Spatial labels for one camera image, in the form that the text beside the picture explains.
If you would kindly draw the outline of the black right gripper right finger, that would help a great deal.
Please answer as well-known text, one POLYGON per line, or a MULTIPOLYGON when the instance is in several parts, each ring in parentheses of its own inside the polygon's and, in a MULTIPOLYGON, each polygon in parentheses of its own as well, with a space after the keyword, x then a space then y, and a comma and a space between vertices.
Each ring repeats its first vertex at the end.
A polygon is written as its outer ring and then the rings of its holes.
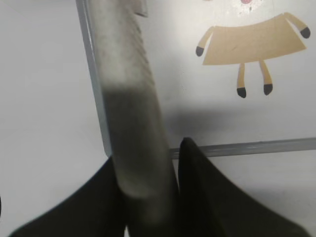
POLYGON ((164 143, 133 141, 128 156, 139 185, 129 202, 132 237, 308 236, 232 183, 191 138, 181 142, 177 171, 164 143))

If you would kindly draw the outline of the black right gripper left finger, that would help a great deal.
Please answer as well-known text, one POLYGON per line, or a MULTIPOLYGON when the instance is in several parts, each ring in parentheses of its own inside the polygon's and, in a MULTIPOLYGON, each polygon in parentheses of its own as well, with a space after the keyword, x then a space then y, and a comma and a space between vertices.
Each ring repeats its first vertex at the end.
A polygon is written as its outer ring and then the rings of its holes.
POLYGON ((40 217, 11 233, 12 237, 122 237, 126 210, 113 160, 80 189, 40 217))

